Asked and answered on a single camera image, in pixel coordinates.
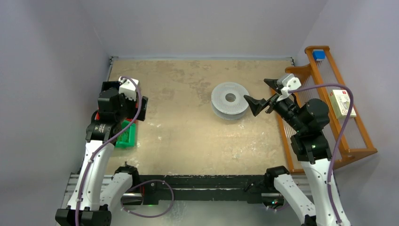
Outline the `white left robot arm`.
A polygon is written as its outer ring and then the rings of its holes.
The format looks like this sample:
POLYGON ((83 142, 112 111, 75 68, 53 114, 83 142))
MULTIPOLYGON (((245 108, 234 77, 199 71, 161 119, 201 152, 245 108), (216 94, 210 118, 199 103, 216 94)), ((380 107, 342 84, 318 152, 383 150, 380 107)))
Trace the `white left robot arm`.
POLYGON ((112 212, 125 191, 140 188, 137 169, 122 166, 111 183, 103 190, 104 173, 117 138, 131 127, 134 121, 144 121, 148 98, 140 88, 103 89, 97 99, 98 108, 93 112, 86 128, 85 154, 78 181, 66 207, 56 211, 55 220, 60 226, 109 226, 112 212), (130 119, 127 127, 122 124, 130 119))

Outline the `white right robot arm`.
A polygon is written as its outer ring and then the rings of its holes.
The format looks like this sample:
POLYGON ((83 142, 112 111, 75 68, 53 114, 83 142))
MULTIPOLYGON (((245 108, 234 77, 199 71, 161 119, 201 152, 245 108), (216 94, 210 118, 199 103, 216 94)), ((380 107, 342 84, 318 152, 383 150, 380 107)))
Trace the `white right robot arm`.
POLYGON ((264 82, 275 91, 272 97, 257 100, 246 95, 245 100, 253 115, 261 111, 276 112, 294 129, 291 146, 305 172, 312 197, 303 193, 283 166, 266 170, 265 188, 279 192, 303 226, 350 225, 333 177, 334 153, 323 134, 323 128, 330 122, 328 105, 313 98, 300 106, 295 92, 301 91, 302 87, 292 74, 264 82))

